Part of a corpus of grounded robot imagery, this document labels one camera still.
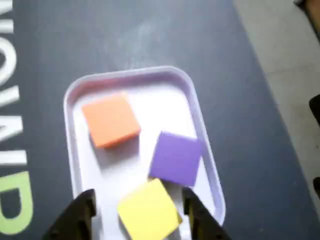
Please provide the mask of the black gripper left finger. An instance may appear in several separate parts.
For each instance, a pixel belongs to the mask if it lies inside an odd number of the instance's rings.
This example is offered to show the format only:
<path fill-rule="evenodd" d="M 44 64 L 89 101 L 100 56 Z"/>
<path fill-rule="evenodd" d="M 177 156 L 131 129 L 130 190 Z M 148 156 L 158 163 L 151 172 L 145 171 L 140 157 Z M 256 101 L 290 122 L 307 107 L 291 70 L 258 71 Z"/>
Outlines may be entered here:
<path fill-rule="evenodd" d="M 43 240 L 91 240 L 92 218 L 97 215 L 96 193 L 79 194 L 43 235 Z"/>

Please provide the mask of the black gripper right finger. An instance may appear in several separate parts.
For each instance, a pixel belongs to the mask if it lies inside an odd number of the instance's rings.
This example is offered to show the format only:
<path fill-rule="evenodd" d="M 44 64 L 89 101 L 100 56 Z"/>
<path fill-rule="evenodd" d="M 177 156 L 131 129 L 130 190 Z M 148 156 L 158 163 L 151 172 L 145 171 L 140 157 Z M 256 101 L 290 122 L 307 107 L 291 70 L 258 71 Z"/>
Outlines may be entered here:
<path fill-rule="evenodd" d="M 191 188 L 182 188 L 182 199 L 183 213 L 189 218 L 192 240 L 231 240 Z"/>

